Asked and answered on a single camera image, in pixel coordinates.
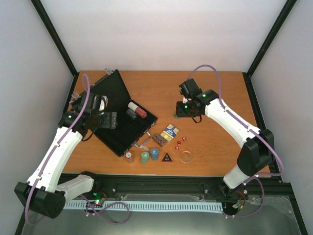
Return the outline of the dark blue poker chip stack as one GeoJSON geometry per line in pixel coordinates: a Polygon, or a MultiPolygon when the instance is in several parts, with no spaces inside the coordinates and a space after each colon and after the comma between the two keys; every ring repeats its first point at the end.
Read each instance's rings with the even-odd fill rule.
{"type": "Polygon", "coordinates": [[[136,119],[136,117],[137,117],[137,114],[136,114],[133,110],[131,110],[131,109],[128,109],[128,110],[126,111],[126,114],[127,114],[132,120],[136,119]]]}

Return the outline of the black poker set case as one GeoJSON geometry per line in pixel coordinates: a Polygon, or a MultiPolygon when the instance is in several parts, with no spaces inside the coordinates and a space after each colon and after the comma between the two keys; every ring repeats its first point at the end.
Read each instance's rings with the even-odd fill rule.
{"type": "Polygon", "coordinates": [[[108,105],[104,112],[117,112],[117,126],[115,129],[91,129],[89,137],[83,138],[83,141],[96,136],[112,152],[121,157],[142,137],[157,121],[157,117],[151,112],[138,106],[147,112],[145,118],[137,114],[136,119],[132,120],[126,111],[129,109],[130,102],[138,105],[131,99],[129,92],[118,70],[110,75],[105,75],[90,87],[91,94],[105,95],[108,98],[108,105]]]}

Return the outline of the red poker chip stack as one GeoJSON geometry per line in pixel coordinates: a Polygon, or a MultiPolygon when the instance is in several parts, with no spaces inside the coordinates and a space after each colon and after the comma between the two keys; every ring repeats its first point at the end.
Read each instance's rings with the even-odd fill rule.
{"type": "Polygon", "coordinates": [[[140,107],[137,107],[135,112],[142,118],[145,118],[147,116],[147,112],[141,109],[140,107]]]}

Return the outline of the blue yellow card deck box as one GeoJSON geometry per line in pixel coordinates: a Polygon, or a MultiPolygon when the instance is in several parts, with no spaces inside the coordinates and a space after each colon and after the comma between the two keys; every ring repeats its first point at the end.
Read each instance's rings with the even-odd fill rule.
{"type": "Polygon", "coordinates": [[[166,141],[168,142],[171,142],[175,137],[176,135],[178,134],[179,132],[179,129],[172,125],[172,124],[169,124],[163,131],[162,133],[160,134],[160,136],[165,139],[166,141]]]}

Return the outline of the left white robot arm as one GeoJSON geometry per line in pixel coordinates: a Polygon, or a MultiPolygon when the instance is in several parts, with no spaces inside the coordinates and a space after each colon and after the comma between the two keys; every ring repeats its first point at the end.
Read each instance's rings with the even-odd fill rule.
{"type": "Polygon", "coordinates": [[[65,204],[87,193],[91,197],[102,191],[99,177],[83,171],[76,178],[60,184],[59,179],[75,147],[83,140],[88,130],[103,127],[114,129],[117,125],[116,112],[80,115],[65,112],[59,122],[53,143],[35,172],[25,183],[18,182],[14,192],[28,212],[33,211],[49,218],[56,218],[65,204]]]}

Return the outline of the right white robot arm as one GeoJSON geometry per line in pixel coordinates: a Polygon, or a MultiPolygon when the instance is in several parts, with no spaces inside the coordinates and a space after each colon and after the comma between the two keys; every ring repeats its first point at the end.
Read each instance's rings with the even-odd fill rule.
{"type": "Polygon", "coordinates": [[[183,101],[177,102],[177,106],[184,115],[200,120],[205,115],[214,120],[241,148],[235,166],[223,178],[229,189],[235,189],[274,161],[272,132],[261,131],[245,121],[215,91],[180,88],[180,94],[183,101]]]}

